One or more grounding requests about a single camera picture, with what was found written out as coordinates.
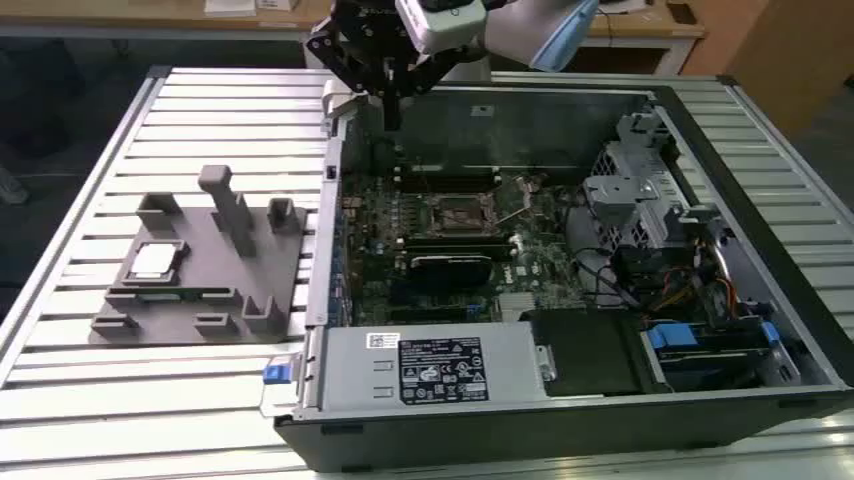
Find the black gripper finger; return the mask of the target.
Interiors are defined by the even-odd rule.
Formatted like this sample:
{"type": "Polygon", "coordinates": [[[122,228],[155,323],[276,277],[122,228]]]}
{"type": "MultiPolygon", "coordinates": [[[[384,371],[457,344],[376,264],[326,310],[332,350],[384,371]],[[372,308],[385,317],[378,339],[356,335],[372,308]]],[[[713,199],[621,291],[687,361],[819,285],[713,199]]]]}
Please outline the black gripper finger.
{"type": "Polygon", "coordinates": [[[401,100],[425,94],[445,74],[468,61],[468,47],[460,46],[429,55],[424,60],[396,60],[392,65],[392,130],[401,126],[401,100]]]}
{"type": "Polygon", "coordinates": [[[320,63],[354,93],[366,93],[381,105],[382,125],[393,130],[393,85],[385,70],[384,58],[358,45],[338,41],[334,28],[320,28],[306,39],[305,46],[320,63]]]}

